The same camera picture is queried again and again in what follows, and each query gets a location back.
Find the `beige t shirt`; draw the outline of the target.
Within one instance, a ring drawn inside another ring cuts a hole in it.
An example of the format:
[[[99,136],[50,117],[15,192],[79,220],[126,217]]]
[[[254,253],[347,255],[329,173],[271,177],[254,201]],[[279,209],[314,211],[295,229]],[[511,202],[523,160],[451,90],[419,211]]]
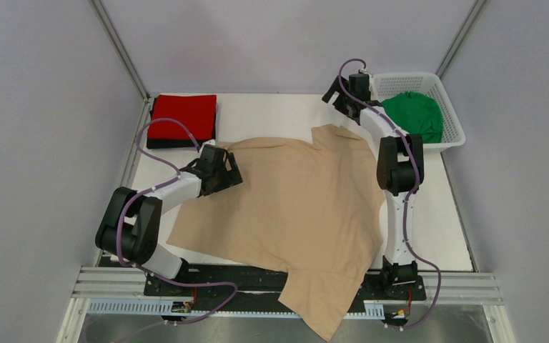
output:
[[[369,144],[327,124],[311,142],[258,137],[224,147],[242,183],[183,203],[167,243],[285,272],[280,303],[330,341],[383,242]]]

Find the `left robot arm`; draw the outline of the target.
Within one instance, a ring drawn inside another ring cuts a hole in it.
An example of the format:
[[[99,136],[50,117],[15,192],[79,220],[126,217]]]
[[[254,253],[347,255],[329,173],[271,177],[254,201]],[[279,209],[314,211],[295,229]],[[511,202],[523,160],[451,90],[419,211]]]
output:
[[[184,260],[158,243],[162,215],[199,197],[237,186],[243,178],[232,152],[204,144],[199,157],[161,184],[143,191],[119,187],[109,201],[95,236],[96,246],[124,263],[163,277],[173,295],[184,294],[190,276]]]

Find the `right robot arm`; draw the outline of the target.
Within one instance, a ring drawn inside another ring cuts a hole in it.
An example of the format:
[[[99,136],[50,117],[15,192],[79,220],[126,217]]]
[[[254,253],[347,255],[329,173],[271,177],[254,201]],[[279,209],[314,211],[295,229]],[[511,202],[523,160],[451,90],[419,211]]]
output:
[[[322,100],[365,129],[377,146],[376,179],[387,207],[387,244],[378,294],[386,299],[424,300],[423,280],[408,247],[417,191],[424,179],[422,137],[401,129],[371,99],[369,74],[337,76]]]

